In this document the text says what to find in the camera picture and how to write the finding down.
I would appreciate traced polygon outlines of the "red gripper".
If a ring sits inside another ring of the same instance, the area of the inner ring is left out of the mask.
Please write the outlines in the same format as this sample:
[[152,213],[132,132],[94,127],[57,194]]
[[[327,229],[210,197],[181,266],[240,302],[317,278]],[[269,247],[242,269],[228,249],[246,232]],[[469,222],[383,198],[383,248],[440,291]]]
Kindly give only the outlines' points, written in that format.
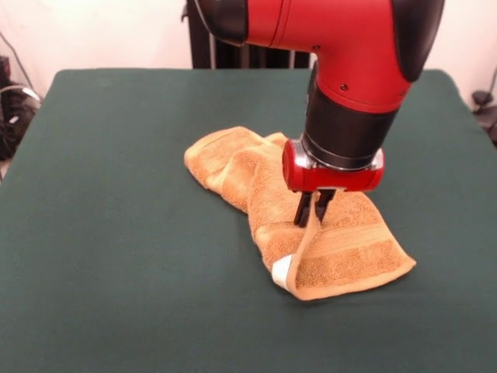
[[282,154],[283,179],[293,192],[303,192],[297,206],[294,224],[306,227],[311,209],[311,194],[318,191],[315,215],[323,222],[335,190],[366,192],[377,188],[384,175],[384,153],[380,149],[365,169],[346,171],[319,165],[304,150],[300,140],[287,140]]

